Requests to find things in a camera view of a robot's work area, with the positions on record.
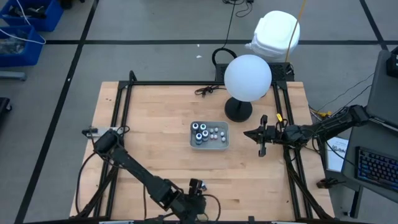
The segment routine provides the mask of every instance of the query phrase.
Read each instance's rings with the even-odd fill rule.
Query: vial
[[[202,135],[202,140],[203,140],[203,141],[209,140],[209,132],[208,132],[208,131],[204,130],[204,131],[201,133],[201,135]]]
[[[199,128],[199,124],[198,123],[193,123],[192,124],[192,129],[197,130]]]
[[[201,125],[200,125],[200,130],[201,130],[201,131],[206,130],[206,125],[205,125],[205,124],[201,124]]]
[[[197,144],[201,144],[201,139],[202,139],[202,136],[201,136],[200,133],[198,133],[198,134],[196,135]]]

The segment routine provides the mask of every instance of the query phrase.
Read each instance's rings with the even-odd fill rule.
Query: yellow cable
[[[299,21],[301,19],[301,15],[303,14],[304,6],[305,6],[306,2],[307,2],[307,0],[303,0],[303,4],[301,5],[300,13],[298,14],[298,17],[297,17],[296,25],[294,25],[293,34],[292,34],[292,37],[290,38],[289,46],[287,47],[285,62],[287,62],[287,59],[289,58],[290,45],[292,44],[294,32],[296,31],[297,24],[299,24]]]

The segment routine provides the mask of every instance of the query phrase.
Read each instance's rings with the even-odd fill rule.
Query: wooden table
[[[117,82],[102,84],[93,126],[109,127],[117,87]],[[127,118],[131,130],[125,137],[129,154],[154,175],[170,179],[186,191],[190,178],[203,179],[208,187],[206,192],[217,196],[221,202],[220,220],[247,221],[248,216],[254,216],[257,221],[294,220],[282,146],[267,144],[267,155],[258,157],[259,145],[243,134],[243,131],[257,128],[263,114],[268,115],[270,125],[277,122],[272,89],[265,97],[252,103],[253,112],[247,121],[234,123],[224,114],[224,104],[230,97],[228,92],[216,90],[202,98],[193,93],[201,87],[133,86]],[[288,87],[295,124],[311,124],[303,83],[290,82]],[[281,102],[286,114],[283,97]],[[189,145],[189,132],[190,123],[194,120],[226,121],[230,131],[229,149],[225,152],[193,151]],[[88,141],[85,159],[92,151]],[[328,190],[316,186],[316,182],[325,178],[320,156],[308,149],[302,149],[301,155],[309,191],[334,217]],[[80,208],[97,189],[102,164],[98,156],[87,163],[81,176]],[[298,188],[297,193],[300,212],[305,217],[302,194]],[[108,191],[104,194],[102,215],[107,198]],[[165,213],[148,195],[147,209],[147,217]],[[217,216],[218,207],[212,198],[207,200],[206,213],[210,220]],[[74,214],[76,211],[72,206],[71,215]],[[143,214],[142,184],[130,173],[121,170],[112,219],[142,220]]]

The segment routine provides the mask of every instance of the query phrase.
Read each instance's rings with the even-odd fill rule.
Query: paper
[[[334,137],[329,139],[328,143],[333,148],[333,150],[337,152],[337,154],[345,158],[348,146],[348,140]],[[334,153],[328,145],[326,145],[326,148],[327,148],[326,155],[328,161],[326,169],[335,172],[341,172],[344,160],[339,156],[337,156],[336,153]]]

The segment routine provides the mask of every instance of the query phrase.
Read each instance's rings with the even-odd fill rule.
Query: yellow clip
[[[282,116],[281,116],[279,113],[277,113],[276,116],[277,116],[279,122],[282,122],[282,121],[283,121]]]

